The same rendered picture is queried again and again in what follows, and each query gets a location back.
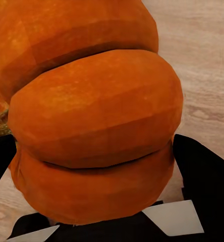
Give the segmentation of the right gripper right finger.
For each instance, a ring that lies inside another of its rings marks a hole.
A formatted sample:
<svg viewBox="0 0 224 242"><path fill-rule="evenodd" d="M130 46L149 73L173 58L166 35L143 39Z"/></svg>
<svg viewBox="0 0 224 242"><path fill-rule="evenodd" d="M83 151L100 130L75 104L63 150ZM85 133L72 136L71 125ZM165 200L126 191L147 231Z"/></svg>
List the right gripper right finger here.
<svg viewBox="0 0 224 242"><path fill-rule="evenodd" d="M179 134L173 150L208 242L224 242L224 160L198 141Z"/></svg>

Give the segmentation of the pumpkin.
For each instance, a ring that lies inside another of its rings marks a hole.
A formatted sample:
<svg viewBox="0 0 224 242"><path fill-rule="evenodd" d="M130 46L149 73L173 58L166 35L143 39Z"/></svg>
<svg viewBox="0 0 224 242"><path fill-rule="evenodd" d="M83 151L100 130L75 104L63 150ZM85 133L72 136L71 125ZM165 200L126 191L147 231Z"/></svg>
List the pumpkin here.
<svg viewBox="0 0 224 242"><path fill-rule="evenodd" d="M133 216L173 176L183 91L141 0L0 0L0 137L38 213Z"/></svg>

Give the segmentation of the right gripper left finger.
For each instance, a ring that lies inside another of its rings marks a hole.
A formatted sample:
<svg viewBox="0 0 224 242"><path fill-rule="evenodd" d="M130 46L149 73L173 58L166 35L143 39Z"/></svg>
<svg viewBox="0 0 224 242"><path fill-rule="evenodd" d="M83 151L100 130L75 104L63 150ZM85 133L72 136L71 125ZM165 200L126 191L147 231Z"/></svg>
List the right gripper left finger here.
<svg viewBox="0 0 224 242"><path fill-rule="evenodd" d="M12 134L0 137L0 179L17 153Z"/></svg>

